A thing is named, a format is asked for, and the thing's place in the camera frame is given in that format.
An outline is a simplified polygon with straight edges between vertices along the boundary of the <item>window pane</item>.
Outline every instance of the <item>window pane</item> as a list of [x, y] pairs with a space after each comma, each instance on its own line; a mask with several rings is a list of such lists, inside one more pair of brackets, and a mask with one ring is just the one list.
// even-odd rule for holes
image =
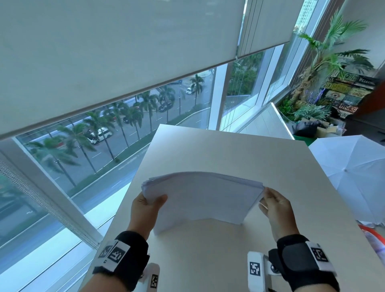
[[18, 291], [79, 242], [0, 174], [1, 291]]
[[159, 124], [207, 129], [215, 69], [18, 136], [99, 227], [119, 207]]
[[235, 129], [246, 119], [244, 114], [256, 105], [273, 50], [268, 49], [233, 62], [221, 131]]
[[282, 48], [280, 58], [278, 59], [277, 66], [270, 82], [265, 103], [273, 98], [274, 90], [283, 85], [291, 63], [302, 40], [299, 38], [299, 35], [305, 32], [317, 2], [318, 0], [305, 0], [303, 2], [300, 14], [294, 26], [293, 34], [291, 35], [291, 40]]

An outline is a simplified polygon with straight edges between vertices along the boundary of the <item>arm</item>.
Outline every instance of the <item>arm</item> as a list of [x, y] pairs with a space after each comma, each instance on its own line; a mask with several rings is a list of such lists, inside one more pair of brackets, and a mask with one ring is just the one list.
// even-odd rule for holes
[[[300, 233], [290, 201], [276, 190], [265, 188], [259, 208], [269, 219], [275, 241]], [[328, 284], [315, 284], [300, 287], [295, 292], [336, 292], [336, 290]]]
[[[134, 231], [147, 240], [155, 226], [159, 209], [166, 200], [167, 195], [163, 195], [150, 205], [143, 194], [140, 193], [132, 202], [131, 220], [127, 230]], [[127, 292], [127, 290], [117, 277], [95, 274], [80, 292]]]

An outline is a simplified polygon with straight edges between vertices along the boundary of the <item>person's left hand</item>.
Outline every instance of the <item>person's left hand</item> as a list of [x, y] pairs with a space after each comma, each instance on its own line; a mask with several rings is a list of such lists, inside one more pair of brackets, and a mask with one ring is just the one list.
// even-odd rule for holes
[[141, 192], [132, 202], [131, 220], [127, 230], [135, 231], [147, 240], [155, 226], [159, 209], [166, 201], [167, 195], [162, 195], [153, 204], [149, 204]]

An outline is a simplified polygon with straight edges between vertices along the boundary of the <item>hand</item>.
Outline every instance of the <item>hand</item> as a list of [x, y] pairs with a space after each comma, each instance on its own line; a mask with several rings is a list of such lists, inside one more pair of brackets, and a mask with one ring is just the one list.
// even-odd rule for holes
[[273, 238], [278, 241], [281, 237], [299, 234], [290, 201], [276, 190], [265, 188], [259, 208], [269, 218]]
[[166, 201], [167, 195], [162, 195], [153, 204], [149, 204], [141, 192], [132, 202], [131, 220], [127, 230], [135, 231], [147, 240], [148, 236], [150, 236], [150, 231], [155, 226], [159, 209]]

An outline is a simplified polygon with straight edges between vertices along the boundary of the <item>wrist strap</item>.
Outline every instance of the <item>wrist strap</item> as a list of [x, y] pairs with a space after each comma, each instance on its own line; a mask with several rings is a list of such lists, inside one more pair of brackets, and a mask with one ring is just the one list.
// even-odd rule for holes
[[147, 251], [148, 244], [141, 235], [124, 231], [114, 241], [107, 243], [92, 273], [115, 276], [128, 291], [134, 291], [150, 259]]
[[[339, 284], [332, 272], [321, 271], [318, 269], [311, 268], [314, 265], [312, 262], [308, 261], [303, 263], [304, 267], [309, 267], [309, 270], [293, 270], [290, 269], [285, 263], [283, 257], [283, 251], [286, 247], [297, 245], [300, 243], [305, 243], [309, 241], [305, 236], [300, 234], [288, 235], [280, 238], [277, 241], [277, 249], [272, 249], [269, 251], [269, 261], [279, 270], [282, 274], [282, 277], [289, 283], [291, 290], [295, 291], [296, 289], [315, 284], [329, 284], [336, 291], [340, 291]], [[304, 255], [296, 254], [290, 255], [302, 257]]]

